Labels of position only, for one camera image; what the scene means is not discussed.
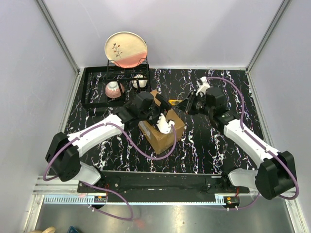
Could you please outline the yellow utility knife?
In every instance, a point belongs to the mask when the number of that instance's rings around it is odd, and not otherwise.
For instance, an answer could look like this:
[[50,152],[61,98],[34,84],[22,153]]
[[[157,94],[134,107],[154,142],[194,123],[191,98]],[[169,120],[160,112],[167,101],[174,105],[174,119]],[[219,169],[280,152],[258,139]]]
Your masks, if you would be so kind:
[[174,106],[174,105],[178,105],[179,103],[181,103],[182,100],[173,100],[173,99],[170,99],[170,100],[168,100],[168,102],[169,102],[172,106]]

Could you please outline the brown cardboard express box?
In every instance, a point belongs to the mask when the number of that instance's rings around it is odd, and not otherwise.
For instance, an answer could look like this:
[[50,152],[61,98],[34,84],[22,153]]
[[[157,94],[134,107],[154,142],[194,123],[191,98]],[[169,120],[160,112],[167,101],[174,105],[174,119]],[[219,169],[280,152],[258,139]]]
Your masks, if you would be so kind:
[[157,155],[181,140],[185,124],[161,94],[141,91],[136,100],[138,109],[148,114],[138,126]]

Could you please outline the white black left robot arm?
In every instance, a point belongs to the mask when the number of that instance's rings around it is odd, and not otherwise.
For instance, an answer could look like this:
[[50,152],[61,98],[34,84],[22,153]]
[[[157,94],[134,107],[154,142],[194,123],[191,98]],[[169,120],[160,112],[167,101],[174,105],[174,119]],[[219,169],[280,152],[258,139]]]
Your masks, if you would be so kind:
[[45,157],[48,166],[43,180],[49,181],[47,173],[52,169],[55,177],[62,182],[78,180],[88,183],[94,192],[102,191],[105,180],[99,170],[81,162],[80,158],[96,145],[121,133],[125,134],[142,121],[153,124],[161,133],[174,133],[174,122],[166,120],[166,114],[171,108],[172,105],[160,94],[153,96],[142,91],[106,118],[84,130],[71,134],[57,133]]

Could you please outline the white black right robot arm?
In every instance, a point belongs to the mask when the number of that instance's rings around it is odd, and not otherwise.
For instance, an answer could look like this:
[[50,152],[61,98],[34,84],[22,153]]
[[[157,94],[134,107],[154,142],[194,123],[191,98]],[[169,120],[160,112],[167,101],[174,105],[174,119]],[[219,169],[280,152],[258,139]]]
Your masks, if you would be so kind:
[[210,87],[191,91],[176,107],[188,115],[205,115],[213,128],[235,142],[256,164],[257,170],[235,168],[228,172],[220,181],[222,190],[229,193],[240,186],[252,188],[267,200],[292,188],[299,192],[293,155],[269,146],[250,131],[227,108],[227,99],[221,89]]

